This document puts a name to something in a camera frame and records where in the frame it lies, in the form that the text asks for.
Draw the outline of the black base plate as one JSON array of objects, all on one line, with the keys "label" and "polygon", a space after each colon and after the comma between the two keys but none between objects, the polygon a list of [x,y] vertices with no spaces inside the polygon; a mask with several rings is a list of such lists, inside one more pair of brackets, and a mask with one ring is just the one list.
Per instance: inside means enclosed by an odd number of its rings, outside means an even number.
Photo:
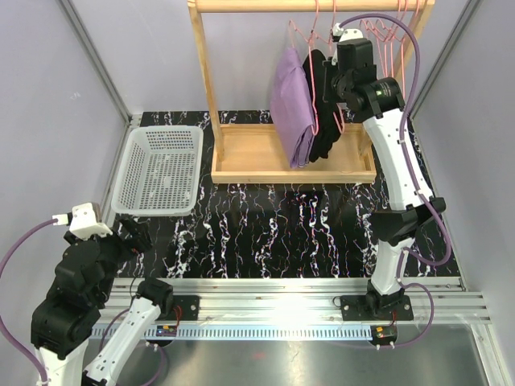
[{"label": "black base plate", "polygon": [[373,300],[368,294],[342,295],[339,306],[344,321],[409,322],[414,320],[410,298],[403,294],[393,301]]},{"label": "black base plate", "polygon": [[197,321],[200,312],[200,297],[198,295],[175,295],[173,305],[166,314],[161,314],[157,320],[175,322]]}]

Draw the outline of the white plastic basket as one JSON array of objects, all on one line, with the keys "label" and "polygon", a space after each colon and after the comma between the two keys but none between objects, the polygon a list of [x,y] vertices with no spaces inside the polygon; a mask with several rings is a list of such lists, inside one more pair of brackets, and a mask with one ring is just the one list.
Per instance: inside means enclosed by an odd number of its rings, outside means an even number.
[{"label": "white plastic basket", "polygon": [[187,216],[196,204],[204,131],[193,125],[133,129],[111,200],[121,215]]}]

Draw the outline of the pink hanger holding purple trousers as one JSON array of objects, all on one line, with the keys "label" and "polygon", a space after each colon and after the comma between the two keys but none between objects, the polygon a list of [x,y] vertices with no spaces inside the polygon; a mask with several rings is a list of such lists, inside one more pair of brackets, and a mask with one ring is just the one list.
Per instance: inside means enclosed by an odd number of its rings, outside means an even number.
[{"label": "pink hanger holding purple trousers", "polygon": [[315,40],[315,28],[318,22],[319,18],[319,2],[315,1],[315,18],[312,23],[309,36],[306,37],[300,29],[297,28],[295,25],[295,22],[290,19],[288,22],[288,33],[290,38],[290,45],[295,48],[296,47],[296,35],[299,35],[302,40],[307,44],[308,51],[307,51],[307,59],[308,59],[308,69],[309,69],[309,82],[308,84],[310,87],[308,88],[310,91],[310,100],[311,100],[311,112],[314,118],[314,125],[311,128],[311,132],[316,137],[319,133],[319,114],[318,110],[316,108],[316,90],[315,90],[315,74],[314,74],[314,67],[313,67],[313,59],[312,59],[312,51],[314,47],[314,40]]}]

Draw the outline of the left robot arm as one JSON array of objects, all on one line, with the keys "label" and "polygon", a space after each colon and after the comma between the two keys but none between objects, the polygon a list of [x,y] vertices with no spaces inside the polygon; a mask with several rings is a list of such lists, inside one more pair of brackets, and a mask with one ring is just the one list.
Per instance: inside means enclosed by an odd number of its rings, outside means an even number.
[{"label": "left robot arm", "polygon": [[64,235],[69,246],[31,319],[31,343],[43,368],[43,385],[115,385],[145,330],[173,313],[172,286],[156,278],[143,280],[112,338],[83,364],[119,265],[153,247],[147,224],[130,216],[120,223],[126,238],[97,220],[71,218]]}]

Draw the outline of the black trousers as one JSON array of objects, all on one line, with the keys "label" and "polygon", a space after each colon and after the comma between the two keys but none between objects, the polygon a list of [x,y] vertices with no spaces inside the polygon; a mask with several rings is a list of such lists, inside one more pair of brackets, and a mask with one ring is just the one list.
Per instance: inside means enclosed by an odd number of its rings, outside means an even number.
[{"label": "black trousers", "polygon": [[[333,118],[333,113],[337,111],[337,104],[332,102],[325,102],[323,100],[325,76],[323,62],[326,60],[326,56],[320,50],[314,49],[312,51],[312,59],[315,74],[316,108],[319,114],[319,133],[316,137],[314,137],[309,155],[309,161],[315,162],[319,158],[328,158],[333,144],[340,139],[341,134],[337,129],[335,120]],[[303,70],[305,71],[307,83],[309,82],[308,67],[308,59],[306,57],[303,62]]]}]

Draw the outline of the wooden clothes rack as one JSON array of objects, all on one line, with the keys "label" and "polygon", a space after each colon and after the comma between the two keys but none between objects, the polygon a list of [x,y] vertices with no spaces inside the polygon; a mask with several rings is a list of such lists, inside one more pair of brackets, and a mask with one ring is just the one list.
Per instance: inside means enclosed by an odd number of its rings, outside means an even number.
[{"label": "wooden clothes rack", "polygon": [[203,14],[272,12],[412,12],[410,28],[420,36],[434,7],[432,1],[190,1],[187,4],[210,112],[215,149],[214,183],[373,183],[377,171],[372,142],[360,124],[346,127],[335,154],[303,169],[288,166],[271,124],[222,124],[212,85]]}]

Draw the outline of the empty pink hanger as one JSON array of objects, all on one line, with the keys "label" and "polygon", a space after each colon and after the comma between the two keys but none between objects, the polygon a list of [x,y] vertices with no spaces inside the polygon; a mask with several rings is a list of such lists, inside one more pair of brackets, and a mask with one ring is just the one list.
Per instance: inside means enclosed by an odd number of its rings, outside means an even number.
[{"label": "empty pink hanger", "polygon": [[398,40],[398,25],[396,23],[388,25],[383,19],[377,18],[375,21],[362,19],[360,27],[365,29],[368,38],[372,36],[376,40],[383,75],[394,76],[393,43]]},{"label": "empty pink hanger", "polygon": [[[396,13],[396,18],[400,21],[407,20],[408,13],[408,5],[409,1],[398,1],[398,10]],[[416,9],[412,13],[412,18],[418,15],[420,7],[420,1],[416,1]],[[399,41],[401,43],[401,49],[403,49],[403,38],[397,37],[398,27],[396,23],[392,23],[390,26],[386,26],[385,23],[381,19],[376,20],[376,26],[374,27],[374,33],[376,33],[376,37],[381,42],[381,47],[383,49],[383,54],[380,54],[381,60],[384,62],[382,64],[382,69],[385,76],[395,77],[397,75],[397,70],[394,69],[394,54],[393,49],[395,42]]]},{"label": "empty pink hanger", "polygon": [[[434,1],[400,1],[403,10],[405,5],[408,6],[407,10],[412,10],[412,15],[408,27],[414,34],[416,39],[419,39],[427,24],[427,20],[431,15],[434,7]],[[400,85],[406,85],[406,69],[407,64],[410,62],[414,54],[414,46],[407,33],[403,33],[400,38],[400,46],[398,53],[393,61],[393,75]]]}]

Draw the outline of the aluminium mounting rail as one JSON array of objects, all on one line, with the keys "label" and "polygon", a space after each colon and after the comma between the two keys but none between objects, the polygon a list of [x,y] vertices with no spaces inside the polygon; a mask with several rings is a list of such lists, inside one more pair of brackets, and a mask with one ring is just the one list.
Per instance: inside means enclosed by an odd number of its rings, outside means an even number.
[{"label": "aluminium mounting rail", "polygon": [[[406,310],[413,319],[397,327],[426,325],[488,325],[484,297],[464,288],[457,277],[416,277],[421,288],[407,290]],[[183,306],[178,340],[368,340],[375,320],[344,317],[342,296],[366,290],[364,278],[315,279],[169,279],[175,296],[195,296]]]}]

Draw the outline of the pink hanger of black trousers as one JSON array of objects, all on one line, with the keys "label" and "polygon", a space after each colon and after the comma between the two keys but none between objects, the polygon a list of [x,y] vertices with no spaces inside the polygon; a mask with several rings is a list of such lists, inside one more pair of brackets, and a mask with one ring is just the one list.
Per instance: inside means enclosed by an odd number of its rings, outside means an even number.
[{"label": "pink hanger of black trousers", "polygon": [[[329,35],[327,40],[323,40],[328,45],[329,53],[332,55],[334,53],[333,49],[333,27],[336,21],[336,1],[332,0],[332,22],[331,26],[329,27]],[[339,105],[336,106],[337,111],[333,113],[333,118],[336,123],[336,127],[339,130],[340,134],[344,133],[344,116],[343,116],[343,110]]]}]

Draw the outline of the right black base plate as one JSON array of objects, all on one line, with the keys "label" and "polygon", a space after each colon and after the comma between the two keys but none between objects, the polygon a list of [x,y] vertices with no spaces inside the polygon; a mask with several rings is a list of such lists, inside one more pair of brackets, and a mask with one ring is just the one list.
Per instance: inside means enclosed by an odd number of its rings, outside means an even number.
[{"label": "right black base plate", "polygon": [[410,298],[403,294],[393,301],[373,300],[368,294],[342,295],[339,306],[344,321],[409,322],[414,320]]}]

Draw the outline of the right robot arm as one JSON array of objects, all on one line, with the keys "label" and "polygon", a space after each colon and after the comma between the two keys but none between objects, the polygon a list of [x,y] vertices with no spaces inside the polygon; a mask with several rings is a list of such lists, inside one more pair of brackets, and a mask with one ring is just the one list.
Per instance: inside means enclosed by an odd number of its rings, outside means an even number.
[{"label": "right robot arm", "polygon": [[416,232],[446,208],[434,196],[419,165],[402,116],[405,101],[398,82],[378,78],[373,45],[360,33],[341,35],[335,55],[324,62],[323,98],[346,104],[372,141],[389,193],[389,208],[373,213],[371,229],[378,239],[377,262],[365,294],[341,296],[345,320],[413,319],[402,288],[406,252]]}]

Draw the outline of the purple trousers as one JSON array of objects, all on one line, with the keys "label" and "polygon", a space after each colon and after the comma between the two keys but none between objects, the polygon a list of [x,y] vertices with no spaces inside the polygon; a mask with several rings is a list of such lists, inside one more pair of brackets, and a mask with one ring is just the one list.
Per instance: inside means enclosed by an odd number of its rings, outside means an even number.
[{"label": "purple trousers", "polygon": [[306,166],[314,141],[315,118],[303,64],[293,47],[288,47],[278,61],[270,116],[289,166]]}]

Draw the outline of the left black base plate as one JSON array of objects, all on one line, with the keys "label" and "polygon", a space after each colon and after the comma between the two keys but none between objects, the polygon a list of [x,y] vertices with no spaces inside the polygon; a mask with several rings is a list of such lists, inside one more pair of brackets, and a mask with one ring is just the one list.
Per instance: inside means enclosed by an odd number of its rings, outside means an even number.
[{"label": "left black base plate", "polygon": [[161,314],[157,320],[175,322],[197,321],[200,312],[200,297],[198,295],[175,295],[173,305],[166,314]]}]

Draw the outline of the black marble pattern mat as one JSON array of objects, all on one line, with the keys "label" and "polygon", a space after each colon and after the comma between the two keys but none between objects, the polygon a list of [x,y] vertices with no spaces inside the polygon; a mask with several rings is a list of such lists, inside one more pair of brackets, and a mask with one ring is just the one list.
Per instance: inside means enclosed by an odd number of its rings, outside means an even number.
[{"label": "black marble pattern mat", "polygon": [[206,111],[145,112],[142,125],[204,131],[196,205],[185,217],[147,219],[153,248],[119,277],[368,277],[378,240],[369,218],[388,206],[385,177],[371,184],[229,184],[212,181]]}]

